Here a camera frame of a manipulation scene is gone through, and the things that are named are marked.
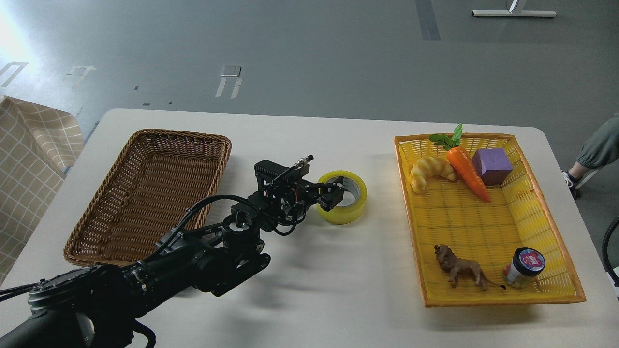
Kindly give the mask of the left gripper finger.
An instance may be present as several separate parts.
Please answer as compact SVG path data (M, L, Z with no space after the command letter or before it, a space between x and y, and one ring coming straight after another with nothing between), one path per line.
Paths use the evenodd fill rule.
M343 200L343 192L327 192L321 194L316 202L317 205L325 212L332 211Z
M343 179L343 176L322 177L317 183L319 194L335 194L336 192L344 192Z

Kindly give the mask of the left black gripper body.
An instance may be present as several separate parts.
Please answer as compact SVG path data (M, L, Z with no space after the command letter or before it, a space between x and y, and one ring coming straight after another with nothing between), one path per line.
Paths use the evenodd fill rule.
M318 183L284 180L283 187L284 218L304 218L309 208L317 203L320 190Z

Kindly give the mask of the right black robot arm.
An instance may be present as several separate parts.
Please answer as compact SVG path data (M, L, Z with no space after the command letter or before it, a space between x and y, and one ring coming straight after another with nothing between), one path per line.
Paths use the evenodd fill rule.
M602 238L602 266L604 267L606 274L610 277L610 281L613 287L619 288L619 278L614 271L614 267L609 257L609 245L612 240L612 236L619 226L619 216L617 215L612 222L606 228L604 236Z

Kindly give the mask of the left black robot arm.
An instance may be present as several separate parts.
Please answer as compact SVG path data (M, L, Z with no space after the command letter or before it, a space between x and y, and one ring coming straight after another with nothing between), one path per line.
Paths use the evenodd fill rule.
M318 204L343 200L344 178L304 180L313 156L291 167L269 160L254 166L257 191L247 198L214 195L193 205L143 260L128 266L82 267L1 292L28 293L31 316L1 338L3 348L124 348L138 333L147 347L155 333L138 318L188 287L222 296L264 270L261 231L291 231Z

